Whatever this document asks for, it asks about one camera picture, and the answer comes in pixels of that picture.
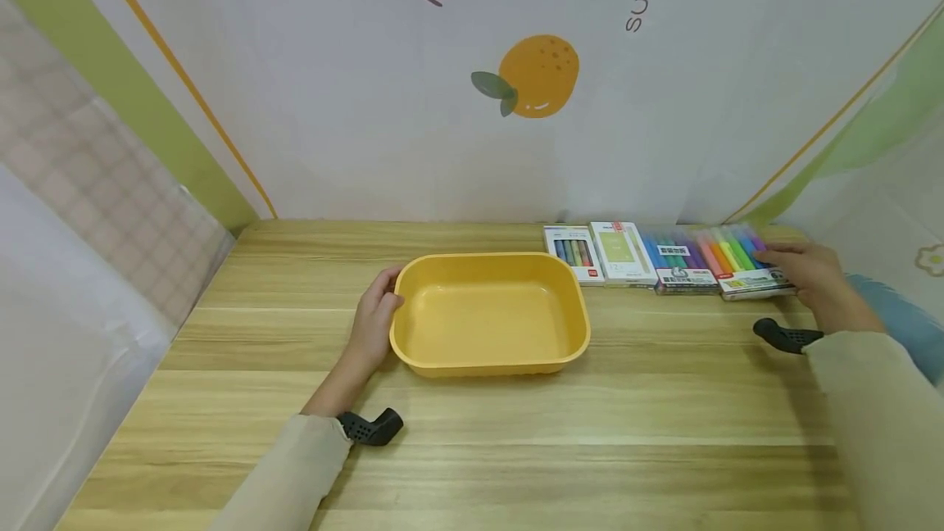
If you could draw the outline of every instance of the marker box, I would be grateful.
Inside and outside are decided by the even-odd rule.
[[[656,293],[716,294],[718,281],[687,226],[639,226],[640,237],[655,266]]]
[[[691,238],[714,259],[712,270],[725,300],[756,300],[760,297],[796,293],[777,266],[754,258],[765,250],[763,240],[750,225],[723,225],[693,228]]]
[[[591,221],[607,287],[653,288],[659,277],[638,229],[628,221]]]
[[[544,241],[547,253],[570,265],[582,285],[603,285],[600,257],[592,245],[592,235],[586,226],[545,226]]]

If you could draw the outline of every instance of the person's left hand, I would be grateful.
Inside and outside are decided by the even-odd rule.
[[[403,297],[393,293],[401,266],[381,270],[356,305],[352,336],[328,376],[301,409],[301,414],[334,418],[349,411],[367,381],[390,352],[393,312]]]
[[[343,355],[367,374],[373,374],[390,352],[393,312],[403,306],[403,297],[393,293],[393,285],[402,269],[402,266],[391,266],[381,270],[356,305],[352,336]]]

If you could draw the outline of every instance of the orange fruit print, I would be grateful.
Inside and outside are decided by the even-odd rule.
[[[501,113],[547,117],[557,113],[574,90],[579,72],[577,51],[557,35],[532,35],[509,49],[498,73],[473,72],[472,85],[501,101]]]

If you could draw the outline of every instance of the tray rim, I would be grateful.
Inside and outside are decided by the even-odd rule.
[[[580,313],[583,314],[583,325],[585,328],[586,336],[583,338],[583,344],[580,345],[579,349],[575,352],[571,352],[568,356],[563,356],[557,359],[550,360],[534,360],[534,361],[524,361],[516,363],[461,363],[461,364],[450,364],[450,365],[440,365],[436,363],[422,363],[418,362],[415,359],[410,358],[406,353],[399,348],[397,345],[397,340],[395,339],[396,331],[396,321],[392,321],[390,324],[390,332],[388,337],[390,338],[390,346],[393,349],[393,352],[397,353],[397,357],[400,358],[404,363],[408,364],[411,368],[416,368],[419,370],[463,370],[463,369],[482,369],[482,368],[502,368],[502,367],[522,367],[527,368],[530,365],[566,365],[571,361],[576,360],[578,357],[582,356],[583,353],[588,349],[590,345],[590,315],[588,314],[588,307],[586,302],[583,300],[583,290],[580,289],[580,283],[577,280],[577,275],[574,275],[574,272],[570,269],[570,265],[567,265],[557,256],[553,254],[548,254],[547,252],[449,252],[449,253],[440,253],[440,254],[424,254],[424,256],[418,256],[414,260],[411,260],[409,263],[403,266],[403,269],[400,270],[400,274],[397,276],[397,282],[393,285],[393,293],[399,295],[400,293],[400,281],[402,281],[403,275],[407,272],[411,266],[422,262],[428,259],[434,258],[457,258],[457,257],[483,257],[483,256],[540,256],[551,259],[555,263],[559,263],[567,269],[567,275],[570,277],[570,281],[573,283],[574,288],[577,288],[577,299],[579,301]]]

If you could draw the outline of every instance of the yellow plastic tray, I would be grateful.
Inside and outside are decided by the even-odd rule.
[[[423,256],[396,291],[390,343],[423,376],[550,374],[590,343],[577,278],[544,252]]]

